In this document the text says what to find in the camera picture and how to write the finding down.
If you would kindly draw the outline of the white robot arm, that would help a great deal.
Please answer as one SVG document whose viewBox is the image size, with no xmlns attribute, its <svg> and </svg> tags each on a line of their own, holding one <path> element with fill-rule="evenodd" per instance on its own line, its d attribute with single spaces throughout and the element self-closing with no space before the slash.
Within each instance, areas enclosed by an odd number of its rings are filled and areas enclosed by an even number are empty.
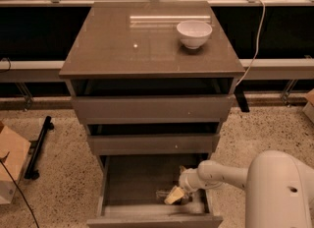
<svg viewBox="0 0 314 228">
<path fill-rule="evenodd" d="M 261 152 L 247 168 L 204 160 L 183 169 L 165 203 L 220 183 L 245 191 L 245 228 L 312 228 L 314 169 L 277 150 Z"/>
</svg>

